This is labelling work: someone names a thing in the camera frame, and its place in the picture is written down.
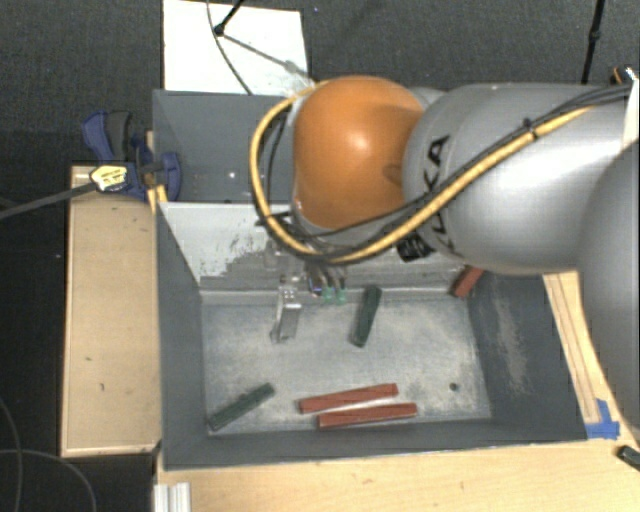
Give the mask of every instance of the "clamp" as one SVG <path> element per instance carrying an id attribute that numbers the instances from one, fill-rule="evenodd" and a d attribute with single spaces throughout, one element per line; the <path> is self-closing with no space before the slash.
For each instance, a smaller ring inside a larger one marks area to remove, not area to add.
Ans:
<path id="1" fill-rule="evenodd" d="M 153 161 L 153 153 L 144 139 L 128 136 L 131 114 L 98 110 L 82 123 L 82 135 L 100 166 L 91 172 L 91 181 L 100 192 L 123 194 L 139 201 L 147 200 L 145 175 L 155 177 L 155 185 L 165 185 L 167 197 L 175 201 L 180 193 L 182 170 L 176 153 L 163 153 Z"/>

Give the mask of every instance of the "yellow cable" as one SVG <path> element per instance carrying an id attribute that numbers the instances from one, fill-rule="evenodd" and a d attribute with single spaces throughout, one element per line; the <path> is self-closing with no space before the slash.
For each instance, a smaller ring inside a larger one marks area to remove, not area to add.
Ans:
<path id="1" fill-rule="evenodd" d="M 264 195 L 264 190 L 262 189 L 260 169 L 258 168 L 258 155 L 260 153 L 260 142 L 262 141 L 262 137 L 269 127 L 269 124 L 271 124 L 271 121 L 273 121 L 278 114 L 289 108 L 289 106 L 293 105 L 299 98 L 310 94 L 318 87 L 322 87 L 325 83 L 327 82 L 320 82 L 311 87 L 307 87 L 306 89 L 303 89 L 302 91 L 294 94 L 290 98 L 282 100 L 280 103 L 272 107 L 261 119 L 260 123 L 258 123 L 258 127 L 256 128 L 256 131 L 253 134 L 253 138 L 251 139 L 251 146 L 249 147 L 249 172 L 251 176 L 251 186 L 255 195 L 256 204 L 260 209 L 262 215 L 264 215 L 265 222 L 278 236 L 280 241 L 283 241 L 290 247 L 305 254 L 320 253 L 298 242 L 298 240 L 289 235 L 289 233 L 287 233 L 287 231 L 280 225 L 277 219 L 272 216 L 269 203 L 267 202 L 267 199 Z"/>
<path id="2" fill-rule="evenodd" d="M 251 185 L 256 198 L 256 204 L 260 209 L 260 212 L 264 216 L 265 222 L 269 225 L 269 227 L 273 230 L 274 234 L 281 242 L 287 244 L 293 249 L 309 255 L 321 255 L 322 253 L 296 240 L 280 225 L 279 221 L 272 216 L 271 209 L 269 208 L 269 204 L 264 195 L 264 190 L 262 189 L 260 170 L 258 168 L 258 154 L 262 137 L 264 136 L 266 129 L 273 121 L 273 119 L 275 119 L 278 114 L 280 114 L 282 111 L 296 102 L 299 98 L 310 94 L 316 88 L 321 87 L 325 83 L 326 82 L 321 82 L 315 86 L 304 89 L 294 96 L 287 98 L 272 107 L 262 118 L 260 123 L 258 123 L 258 127 L 256 128 L 253 138 L 251 139 L 251 146 L 249 149 L 249 170 L 251 176 Z M 557 130 L 576 117 L 581 116 L 589 109 L 590 107 L 585 107 L 571 111 L 567 114 L 563 114 L 554 119 L 551 119 L 550 121 L 547 121 L 546 123 L 543 123 L 534 130 L 534 133 L 529 132 L 520 135 L 511 142 L 505 144 L 504 146 L 487 155 L 473 167 L 469 168 L 451 185 L 440 192 L 432 201 L 429 202 L 429 204 L 422 207 L 402 225 L 386 234 L 377 242 L 372 243 L 364 249 L 360 249 L 358 251 L 352 252 L 351 254 L 347 254 L 345 256 L 341 256 L 329 261 L 335 264 L 349 263 L 353 260 L 366 258 L 368 256 L 376 254 L 377 252 L 388 249 L 389 247 L 393 246 L 393 244 L 402 240 L 409 233 L 417 229 L 420 225 L 428 221 L 433 215 L 444 208 L 454 197 L 456 197 L 467 186 L 473 183 L 473 181 L 482 176 L 489 169 L 492 169 L 509 156 L 525 148 L 533 141 L 535 141 L 537 137 L 542 137 L 553 132 L 554 130 Z"/>

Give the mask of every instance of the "wooden board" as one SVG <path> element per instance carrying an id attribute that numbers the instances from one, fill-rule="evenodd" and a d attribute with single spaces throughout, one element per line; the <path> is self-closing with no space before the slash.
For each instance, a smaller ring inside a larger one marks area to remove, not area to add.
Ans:
<path id="1" fill-rule="evenodd" d="M 74 184 L 88 169 L 74 169 Z M 70 211 L 61 448 L 64 456 L 149 451 L 160 438 L 157 304 L 148 206 L 90 194 Z M 582 315 L 575 273 L 545 278 L 578 399 L 619 419 Z M 594 440 L 366 460 L 164 472 L 189 481 L 207 511 L 628 511 L 640 474 L 613 455 L 635 446 Z"/>
<path id="2" fill-rule="evenodd" d="M 577 274 L 545 284 L 580 405 L 597 422 L 595 398 L 618 408 L 591 345 Z M 615 457 L 636 446 L 623 424 L 617 441 L 590 440 L 368 460 L 164 472 L 158 482 L 191 483 L 192 510 L 627 512 L 640 503 L 640 474 Z"/>
<path id="3" fill-rule="evenodd" d="M 90 168 L 72 171 L 74 186 Z M 137 453 L 160 439 L 153 216 L 91 193 L 71 202 L 60 451 Z"/>

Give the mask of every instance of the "bin floor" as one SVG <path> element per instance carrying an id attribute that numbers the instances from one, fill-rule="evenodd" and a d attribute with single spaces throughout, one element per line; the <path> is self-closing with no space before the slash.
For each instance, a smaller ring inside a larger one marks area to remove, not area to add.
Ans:
<path id="1" fill-rule="evenodd" d="M 383 296 L 364 348 L 348 342 L 357 307 L 305 306 L 296 338 L 274 344 L 275 305 L 203 305 L 206 414 L 265 382 L 276 390 L 212 435 L 314 429 L 313 416 L 300 414 L 297 400 L 387 382 L 397 383 L 400 393 L 386 402 L 418 406 L 418 415 L 405 422 L 490 417 L 465 301 Z"/>

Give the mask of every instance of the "gray bin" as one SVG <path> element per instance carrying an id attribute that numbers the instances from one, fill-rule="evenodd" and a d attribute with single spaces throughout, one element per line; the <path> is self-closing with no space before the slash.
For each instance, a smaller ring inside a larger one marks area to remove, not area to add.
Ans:
<path id="1" fill-rule="evenodd" d="M 248 205 L 165 203 L 157 216 L 166 469 L 273 464 L 585 439 L 539 277 L 485 273 L 465 300 L 460 267 L 393 253 L 349 270 L 347 304 L 301 291 L 295 339 L 275 344 L 280 274 Z M 362 289 L 383 296 L 371 336 L 348 342 Z M 226 428 L 206 418 L 265 382 L 276 396 Z M 295 401 L 396 382 L 411 420 L 317 431 Z"/>

